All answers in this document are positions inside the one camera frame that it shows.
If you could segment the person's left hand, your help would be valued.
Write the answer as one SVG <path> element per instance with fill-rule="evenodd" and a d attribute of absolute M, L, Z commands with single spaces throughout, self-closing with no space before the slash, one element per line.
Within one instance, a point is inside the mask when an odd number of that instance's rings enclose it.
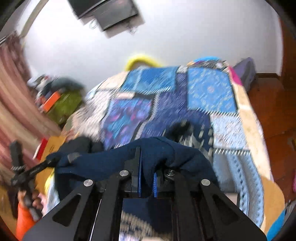
<path fill-rule="evenodd" d="M 43 196 L 40 194 L 39 190 L 37 189 L 32 191 L 31 196 L 27 194 L 26 190 L 18 191 L 18 202 L 25 209 L 28 209 L 29 207 L 32 206 L 42 211 L 44 208 L 42 197 Z"/>

